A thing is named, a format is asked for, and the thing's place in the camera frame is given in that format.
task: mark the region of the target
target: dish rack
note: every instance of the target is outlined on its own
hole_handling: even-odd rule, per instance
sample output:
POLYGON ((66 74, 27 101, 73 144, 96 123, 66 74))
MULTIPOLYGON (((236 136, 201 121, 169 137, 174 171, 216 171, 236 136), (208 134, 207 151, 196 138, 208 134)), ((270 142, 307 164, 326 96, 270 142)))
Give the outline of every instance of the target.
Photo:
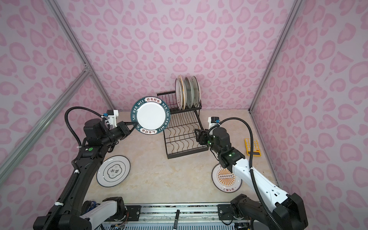
POLYGON ((176 103, 175 91, 158 93, 157 97, 166 102, 170 109, 170 122, 163 131, 166 156, 177 158, 208 150, 207 145, 200 145, 195 139, 195 129, 203 129, 199 112, 202 102, 196 108, 180 110, 176 103))

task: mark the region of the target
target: yellow calculator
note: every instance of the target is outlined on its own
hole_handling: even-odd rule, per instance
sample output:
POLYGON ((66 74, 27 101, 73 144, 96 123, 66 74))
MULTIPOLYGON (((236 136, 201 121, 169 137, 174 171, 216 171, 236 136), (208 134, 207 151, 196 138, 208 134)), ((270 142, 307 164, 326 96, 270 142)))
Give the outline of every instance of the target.
MULTIPOLYGON (((247 155, 250 156, 251 153, 251 140, 250 138, 245 138, 245 148, 247 149, 247 155)), ((261 151, 259 149, 258 141, 253 139, 253 156, 261 156, 261 151)))

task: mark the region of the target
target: wall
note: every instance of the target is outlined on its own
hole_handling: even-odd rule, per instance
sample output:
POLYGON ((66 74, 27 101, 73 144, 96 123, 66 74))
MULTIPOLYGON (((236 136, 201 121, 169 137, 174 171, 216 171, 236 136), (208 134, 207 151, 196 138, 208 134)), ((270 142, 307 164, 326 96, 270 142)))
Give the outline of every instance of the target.
POLYGON ((118 109, 197 76, 203 108, 248 108, 293 0, 63 0, 118 109))
POLYGON ((368 229, 368 2, 305 3, 255 119, 310 229, 368 229))
POLYGON ((83 69, 42 0, 0 2, 0 165, 83 69))
MULTIPOLYGON (((70 162, 78 153, 77 141, 64 121, 65 111, 72 106, 99 113, 107 110, 93 81, 87 79, 0 188, 1 229, 32 229, 37 216, 45 215, 63 191, 73 171, 70 162)), ((84 110, 69 113, 70 124, 81 140, 84 123, 96 117, 84 110)))

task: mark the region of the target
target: plate center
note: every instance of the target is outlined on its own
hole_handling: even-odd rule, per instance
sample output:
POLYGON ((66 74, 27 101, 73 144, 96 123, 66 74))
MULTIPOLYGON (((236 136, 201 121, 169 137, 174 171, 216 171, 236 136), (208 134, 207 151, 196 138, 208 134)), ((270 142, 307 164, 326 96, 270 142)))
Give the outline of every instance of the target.
POLYGON ((165 118, 165 109, 156 102, 144 103, 137 110, 137 121, 147 130, 156 130, 160 128, 165 118))

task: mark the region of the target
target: white plate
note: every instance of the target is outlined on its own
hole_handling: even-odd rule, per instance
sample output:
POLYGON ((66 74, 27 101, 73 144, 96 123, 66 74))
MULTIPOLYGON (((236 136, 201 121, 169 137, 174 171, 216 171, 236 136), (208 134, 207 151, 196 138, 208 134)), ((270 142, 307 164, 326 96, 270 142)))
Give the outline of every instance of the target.
POLYGON ((185 106, 187 104, 187 88, 185 87, 185 84, 184 84, 184 81, 181 75, 179 75, 178 79, 181 82, 181 85, 183 87, 183 107, 182 109, 185 109, 185 106))
POLYGON ((175 93, 176 93, 176 103, 178 104, 179 110, 182 108, 184 103, 183 98, 183 85, 179 79, 175 80, 175 93))
POLYGON ((201 100, 201 88, 198 84, 197 79, 195 78, 195 76, 193 76, 190 79, 190 82, 193 85, 193 90, 194 90, 194 99, 193 99, 193 106, 194 107, 198 107, 199 106, 199 101, 201 100))
POLYGON ((138 100, 130 112, 132 122, 137 122, 135 129, 152 135, 162 132, 170 121, 170 110, 166 103, 157 97, 145 97, 138 100))
POLYGON ((190 82, 189 78, 187 78, 187 77, 185 77, 184 83, 185 83, 185 86, 187 88, 187 96, 188 96, 187 106, 190 109, 193 106, 193 99, 194 99, 193 85, 190 82))
POLYGON ((129 174, 130 162, 125 156, 113 156, 102 163, 97 171, 97 182, 103 187, 120 184, 129 174))
POLYGON ((212 170, 212 181, 216 188, 227 193, 237 191, 242 182, 234 173, 224 169, 220 164, 216 165, 212 170))

